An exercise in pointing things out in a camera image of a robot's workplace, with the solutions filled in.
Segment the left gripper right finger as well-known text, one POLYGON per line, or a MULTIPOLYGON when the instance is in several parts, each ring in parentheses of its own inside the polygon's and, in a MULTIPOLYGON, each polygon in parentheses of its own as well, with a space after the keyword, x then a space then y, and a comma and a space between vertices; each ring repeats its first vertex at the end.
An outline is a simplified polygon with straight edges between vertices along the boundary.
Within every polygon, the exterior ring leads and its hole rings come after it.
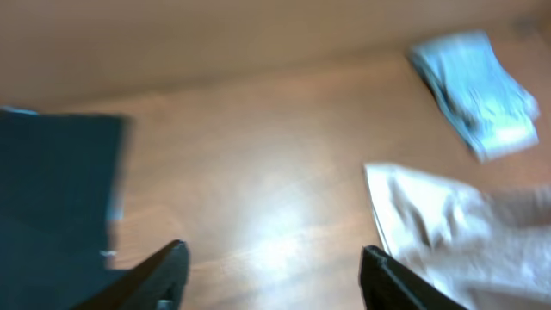
POLYGON ((359 284, 367 310, 466 310, 375 245, 362 248, 359 284))

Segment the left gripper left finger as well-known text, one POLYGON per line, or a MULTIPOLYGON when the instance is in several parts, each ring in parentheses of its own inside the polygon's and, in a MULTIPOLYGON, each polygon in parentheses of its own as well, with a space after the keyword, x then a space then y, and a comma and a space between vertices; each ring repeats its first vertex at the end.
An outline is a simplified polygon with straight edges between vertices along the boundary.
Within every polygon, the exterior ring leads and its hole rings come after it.
POLYGON ((178 309, 189 279, 189 249, 174 239, 76 310, 178 309))

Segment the beige khaki shorts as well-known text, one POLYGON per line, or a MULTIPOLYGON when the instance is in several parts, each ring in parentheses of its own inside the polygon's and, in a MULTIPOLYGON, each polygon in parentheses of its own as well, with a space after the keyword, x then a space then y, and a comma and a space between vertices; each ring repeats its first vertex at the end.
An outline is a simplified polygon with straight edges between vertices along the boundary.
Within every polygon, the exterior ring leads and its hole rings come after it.
POLYGON ((384 251, 467 309, 550 307, 550 187, 486 193, 396 164, 365 167, 384 251))

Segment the black garment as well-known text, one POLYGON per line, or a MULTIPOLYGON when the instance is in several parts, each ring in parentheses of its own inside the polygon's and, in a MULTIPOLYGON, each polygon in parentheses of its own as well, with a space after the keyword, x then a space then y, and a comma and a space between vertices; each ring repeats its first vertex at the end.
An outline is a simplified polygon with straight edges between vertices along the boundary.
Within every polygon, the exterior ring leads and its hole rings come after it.
POLYGON ((68 309, 105 267, 127 119, 1 114, 1 307, 68 309))

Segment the folded light blue jeans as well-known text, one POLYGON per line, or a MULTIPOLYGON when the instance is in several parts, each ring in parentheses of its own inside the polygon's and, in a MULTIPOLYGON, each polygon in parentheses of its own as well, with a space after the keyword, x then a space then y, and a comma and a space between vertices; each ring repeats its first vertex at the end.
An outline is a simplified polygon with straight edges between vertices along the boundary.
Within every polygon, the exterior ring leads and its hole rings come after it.
POLYGON ((480 162, 539 143, 537 101, 499 63, 486 32, 427 40, 407 58, 480 162))

